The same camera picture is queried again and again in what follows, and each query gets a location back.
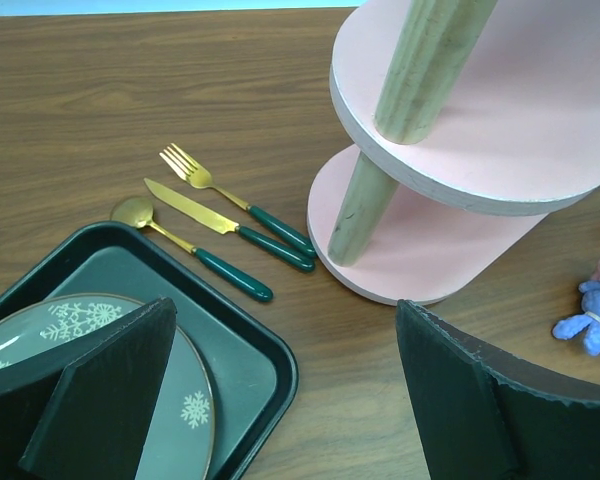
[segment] small plush toy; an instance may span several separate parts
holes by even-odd
[[[583,282],[578,289],[584,294],[581,302],[584,313],[561,320],[552,333],[559,340],[570,340],[586,329],[584,348],[589,355],[596,356],[600,354],[600,280]]]

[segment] dark green tray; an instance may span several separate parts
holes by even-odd
[[[142,234],[115,222],[86,226],[52,251],[0,296],[0,320],[82,292],[173,299],[178,325],[203,357],[214,390],[209,478],[240,478],[298,388],[296,360],[284,341]]]

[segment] gold fork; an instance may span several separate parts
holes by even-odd
[[[317,257],[315,248],[313,248],[309,238],[281,220],[278,220],[273,215],[265,212],[262,208],[250,205],[232,193],[229,193],[224,188],[217,186],[213,182],[213,177],[209,170],[195,161],[191,155],[186,153],[175,143],[172,143],[171,146],[160,152],[160,157],[167,162],[181,180],[184,180],[193,188],[213,188],[215,191],[231,200],[238,207],[249,213],[249,215],[256,219],[263,227],[293,246],[296,250],[310,258]]]

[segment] plate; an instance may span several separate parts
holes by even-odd
[[[108,294],[56,297],[0,321],[0,369],[93,332],[142,303]],[[209,377],[177,327],[136,480],[204,479],[214,441]]]

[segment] green handle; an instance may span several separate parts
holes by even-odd
[[[250,277],[242,270],[228,264],[207,250],[196,248],[192,253],[205,267],[212,272],[217,273],[250,297],[263,303],[270,302],[271,299],[273,299],[273,292],[265,284],[260,283],[255,278]]]
[[[241,225],[238,227],[237,233],[245,240],[248,240],[272,255],[275,255],[279,259],[284,260],[288,264],[293,265],[298,270],[302,270],[303,272],[312,272],[316,268],[316,264],[312,259],[305,257],[284,243],[280,243],[277,240],[267,237],[260,232],[256,232],[249,227],[243,227]]]
[[[311,240],[294,228],[290,227],[286,223],[281,222],[273,215],[265,212],[260,207],[256,207],[255,205],[250,205],[247,211],[253,218],[260,222],[263,227],[270,232],[275,233],[278,237],[287,242],[289,245],[293,246],[293,248],[298,250],[306,257],[316,258],[318,256],[316,254],[316,249],[313,248],[313,245],[311,244]]]

